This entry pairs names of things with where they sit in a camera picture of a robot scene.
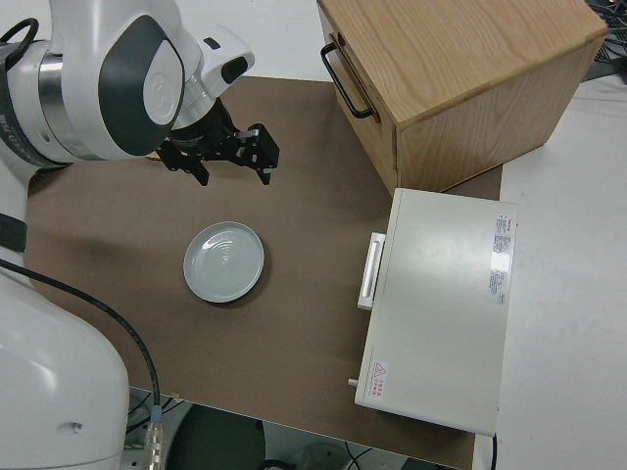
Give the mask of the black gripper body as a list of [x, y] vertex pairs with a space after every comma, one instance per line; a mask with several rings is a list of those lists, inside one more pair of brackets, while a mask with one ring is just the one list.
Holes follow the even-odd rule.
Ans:
[[260, 123], [245, 131], [229, 126], [177, 129], [160, 145], [157, 155], [168, 169], [184, 171], [195, 171], [201, 162], [231, 162], [271, 171], [279, 161], [278, 146]]

